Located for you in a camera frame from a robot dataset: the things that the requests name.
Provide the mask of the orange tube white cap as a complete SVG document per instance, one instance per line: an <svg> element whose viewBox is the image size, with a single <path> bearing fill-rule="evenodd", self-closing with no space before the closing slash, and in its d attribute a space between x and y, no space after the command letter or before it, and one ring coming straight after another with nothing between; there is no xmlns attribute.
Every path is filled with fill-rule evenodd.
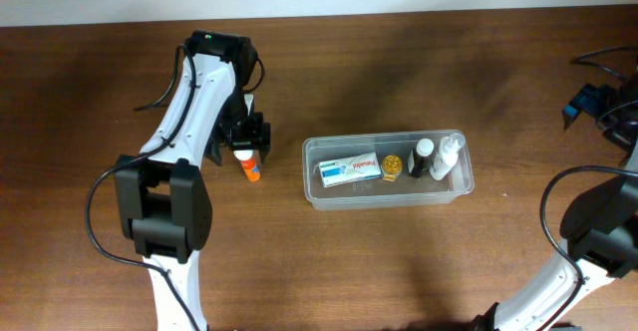
<svg viewBox="0 0 638 331"><path fill-rule="evenodd" d="M254 151L241 150L241 151L234 151L233 153L235 157L239 160L246 177L252 182L259 181L260 170L257 165Z"/></svg>

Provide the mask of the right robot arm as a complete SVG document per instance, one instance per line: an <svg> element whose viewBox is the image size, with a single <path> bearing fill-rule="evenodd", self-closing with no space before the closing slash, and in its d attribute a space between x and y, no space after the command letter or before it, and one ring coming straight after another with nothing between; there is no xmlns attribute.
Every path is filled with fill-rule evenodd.
<svg viewBox="0 0 638 331"><path fill-rule="evenodd" d="M637 268L637 79L619 90L583 88L564 110L567 123L584 111L604 136L627 150L623 167L583 165L560 172L541 197L539 218L553 188L565 177L602 172L611 178L580 194L560 223L555 252L515 296L495 303L470 323L472 330L553 330L585 296Z"/></svg>

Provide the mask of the small jar gold lid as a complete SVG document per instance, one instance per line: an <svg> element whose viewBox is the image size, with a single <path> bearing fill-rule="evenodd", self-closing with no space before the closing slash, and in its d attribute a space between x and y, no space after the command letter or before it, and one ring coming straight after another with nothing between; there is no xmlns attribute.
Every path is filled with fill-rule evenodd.
<svg viewBox="0 0 638 331"><path fill-rule="evenodd" d="M381 164L382 179L395 181L403 170L402 160L395 155L386 156Z"/></svg>

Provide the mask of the white plastic bottle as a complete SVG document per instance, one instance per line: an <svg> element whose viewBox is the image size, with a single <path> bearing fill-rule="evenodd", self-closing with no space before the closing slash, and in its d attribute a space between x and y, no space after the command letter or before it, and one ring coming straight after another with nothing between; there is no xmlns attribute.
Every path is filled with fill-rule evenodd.
<svg viewBox="0 0 638 331"><path fill-rule="evenodd" d="M429 167L430 175L434 180L442 180L451 171L465 143L466 139L460 133L453 133L440 140Z"/></svg>

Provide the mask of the white Panadol box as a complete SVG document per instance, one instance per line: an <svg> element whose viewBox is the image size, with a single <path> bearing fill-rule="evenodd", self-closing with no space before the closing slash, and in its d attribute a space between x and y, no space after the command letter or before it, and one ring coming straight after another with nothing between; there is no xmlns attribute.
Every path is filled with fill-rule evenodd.
<svg viewBox="0 0 638 331"><path fill-rule="evenodd" d="M378 178L382 175L375 153L325 161L319 163L318 167L324 187Z"/></svg>

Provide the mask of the dark bottle white cap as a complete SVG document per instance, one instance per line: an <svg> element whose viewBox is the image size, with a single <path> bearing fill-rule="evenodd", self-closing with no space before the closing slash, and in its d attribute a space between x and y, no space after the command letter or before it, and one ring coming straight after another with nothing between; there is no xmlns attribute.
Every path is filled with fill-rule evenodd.
<svg viewBox="0 0 638 331"><path fill-rule="evenodd" d="M408 172L413 178L421 178L430 165L435 144L430 139L420 139L408 157Z"/></svg>

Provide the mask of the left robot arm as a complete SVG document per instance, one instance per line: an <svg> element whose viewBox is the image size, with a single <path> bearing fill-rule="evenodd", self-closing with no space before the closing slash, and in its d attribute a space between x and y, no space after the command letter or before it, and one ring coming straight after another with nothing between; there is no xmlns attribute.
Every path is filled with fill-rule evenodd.
<svg viewBox="0 0 638 331"><path fill-rule="evenodd" d="M121 156L116 195L125 238L152 279L160 330L205 330L199 253L212 205L201 165L221 149L270 151L270 125L255 112L249 82L263 64L251 40L197 30L177 49L175 94L137 157Z"/></svg>

